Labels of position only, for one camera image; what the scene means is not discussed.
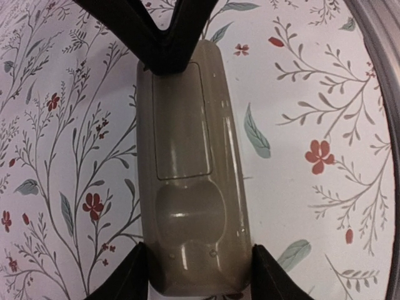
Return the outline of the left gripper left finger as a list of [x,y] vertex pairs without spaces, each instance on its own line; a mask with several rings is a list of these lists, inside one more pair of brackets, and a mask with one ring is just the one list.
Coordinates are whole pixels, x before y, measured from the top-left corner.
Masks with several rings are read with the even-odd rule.
[[113,273],[84,300],[146,300],[149,288],[148,252],[139,242]]

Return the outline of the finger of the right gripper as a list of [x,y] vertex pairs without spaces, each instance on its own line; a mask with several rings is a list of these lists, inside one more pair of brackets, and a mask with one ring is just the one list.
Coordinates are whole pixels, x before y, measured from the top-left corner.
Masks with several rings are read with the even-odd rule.
[[183,72],[217,4],[216,0],[177,1],[169,27],[157,27],[141,1],[77,0],[156,75]]

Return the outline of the beige remote control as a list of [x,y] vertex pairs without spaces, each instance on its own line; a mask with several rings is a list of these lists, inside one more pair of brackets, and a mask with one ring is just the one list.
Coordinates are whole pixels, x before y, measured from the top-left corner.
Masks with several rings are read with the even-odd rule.
[[198,42],[184,72],[137,68],[137,170],[149,278],[163,296],[240,293],[251,235],[221,52]]

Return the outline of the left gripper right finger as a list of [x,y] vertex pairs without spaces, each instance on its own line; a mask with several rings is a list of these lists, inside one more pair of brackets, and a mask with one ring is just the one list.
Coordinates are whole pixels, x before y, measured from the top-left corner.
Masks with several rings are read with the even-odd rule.
[[260,244],[252,247],[252,300],[313,300]]

